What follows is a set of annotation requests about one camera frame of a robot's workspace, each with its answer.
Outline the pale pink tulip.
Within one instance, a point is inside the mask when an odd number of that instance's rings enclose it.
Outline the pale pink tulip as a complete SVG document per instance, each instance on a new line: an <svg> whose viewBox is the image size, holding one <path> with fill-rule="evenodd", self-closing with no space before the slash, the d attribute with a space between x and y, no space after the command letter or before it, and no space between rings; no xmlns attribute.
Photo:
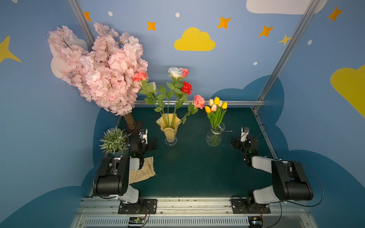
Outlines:
<svg viewBox="0 0 365 228"><path fill-rule="evenodd" d="M211 108L214 105L214 99L209 100L209 107Z"/></svg>

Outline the orange yellow tulip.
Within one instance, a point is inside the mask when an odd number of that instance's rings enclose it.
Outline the orange yellow tulip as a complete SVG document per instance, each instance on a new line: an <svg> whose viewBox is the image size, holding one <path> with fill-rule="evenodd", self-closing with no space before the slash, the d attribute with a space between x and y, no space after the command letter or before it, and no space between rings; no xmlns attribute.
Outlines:
<svg viewBox="0 0 365 228"><path fill-rule="evenodd" d="M213 130L217 130L217 125L216 125L216 116L215 116L215 112L208 106L206 105L204 107L204 110L207 114L207 117L210 121L210 126Z"/></svg>

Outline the cream white tulip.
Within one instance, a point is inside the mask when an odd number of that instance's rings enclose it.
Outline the cream white tulip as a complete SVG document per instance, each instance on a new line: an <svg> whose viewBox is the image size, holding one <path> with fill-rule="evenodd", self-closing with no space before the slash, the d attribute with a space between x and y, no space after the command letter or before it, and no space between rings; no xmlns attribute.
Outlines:
<svg viewBox="0 0 365 228"><path fill-rule="evenodd" d="M221 124L221 116L222 116L222 112L224 111L222 109L222 105L223 105L223 101L220 100L220 103L218 104L217 111L216 111L216 114L217 114L217 125L218 126Z"/></svg>

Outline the small yellow tulip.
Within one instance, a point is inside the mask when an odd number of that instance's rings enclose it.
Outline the small yellow tulip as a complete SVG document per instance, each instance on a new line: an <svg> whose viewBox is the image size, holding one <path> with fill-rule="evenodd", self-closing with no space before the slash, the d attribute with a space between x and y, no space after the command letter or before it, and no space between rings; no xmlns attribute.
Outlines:
<svg viewBox="0 0 365 228"><path fill-rule="evenodd" d="M219 107L219 104L220 104L220 99L218 97L215 97L214 99L214 105L215 105L215 126L218 125L218 113L217 113L217 110L218 110L218 107Z"/></svg>

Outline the red rose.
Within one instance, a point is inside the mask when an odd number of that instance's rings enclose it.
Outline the red rose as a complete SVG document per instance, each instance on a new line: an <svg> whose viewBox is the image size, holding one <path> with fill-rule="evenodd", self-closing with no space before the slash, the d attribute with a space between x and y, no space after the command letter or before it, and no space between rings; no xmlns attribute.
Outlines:
<svg viewBox="0 0 365 228"><path fill-rule="evenodd" d="M181 108L184 102L187 102L187 96L192 94L192 85L187 82L182 82L181 88L174 89L174 95L176 96L176 104L174 109L174 114L176 114L176 110ZM193 104L192 102L188 105L188 111L182 118L182 124L185 124L187 117L192 114Z"/></svg>

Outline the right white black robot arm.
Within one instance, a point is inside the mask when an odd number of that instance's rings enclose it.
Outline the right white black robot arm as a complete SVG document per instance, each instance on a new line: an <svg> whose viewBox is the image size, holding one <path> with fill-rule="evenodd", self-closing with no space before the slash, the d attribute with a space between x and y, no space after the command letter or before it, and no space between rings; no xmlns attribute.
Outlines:
<svg viewBox="0 0 365 228"><path fill-rule="evenodd" d="M310 201L314 193L301 163L258 155L258 141L232 138L231 145L240 149L244 162L257 170L271 174L272 185L249 191L247 206L267 206L282 201Z"/></svg>

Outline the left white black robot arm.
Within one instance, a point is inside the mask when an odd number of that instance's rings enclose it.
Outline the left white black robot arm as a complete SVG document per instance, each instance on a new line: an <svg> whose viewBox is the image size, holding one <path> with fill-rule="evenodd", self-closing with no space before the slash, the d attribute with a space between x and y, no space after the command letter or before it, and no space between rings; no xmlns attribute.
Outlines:
<svg viewBox="0 0 365 228"><path fill-rule="evenodd" d="M104 199L116 198L123 204L141 205L143 197L132 183L145 181L156 176L154 158L144 155L157 149L157 140L146 142L140 138L132 140L132 155L105 157L93 181L93 193Z"/></svg>

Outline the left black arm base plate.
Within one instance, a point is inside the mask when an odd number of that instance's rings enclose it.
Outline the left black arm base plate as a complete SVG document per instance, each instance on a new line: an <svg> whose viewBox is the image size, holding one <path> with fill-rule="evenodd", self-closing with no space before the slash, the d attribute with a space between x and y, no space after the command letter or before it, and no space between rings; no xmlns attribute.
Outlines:
<svg viewBox="0 0 365 228"><path fill-rule="evenodd" d="M156 214L157 199L142 199L137 203L120 202L118 214Z"/></svg>

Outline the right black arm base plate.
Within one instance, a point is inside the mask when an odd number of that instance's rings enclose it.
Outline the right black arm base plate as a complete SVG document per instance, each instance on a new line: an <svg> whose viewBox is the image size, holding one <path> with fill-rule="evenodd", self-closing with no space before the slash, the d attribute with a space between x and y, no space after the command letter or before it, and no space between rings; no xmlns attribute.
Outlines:
<svg viewBox="0 0 365 228"><path fill-rule="evenodd" d="M231 199L232 211L234 214L270 214L268 204L258 204L250 199L234 197Z"/></svg>

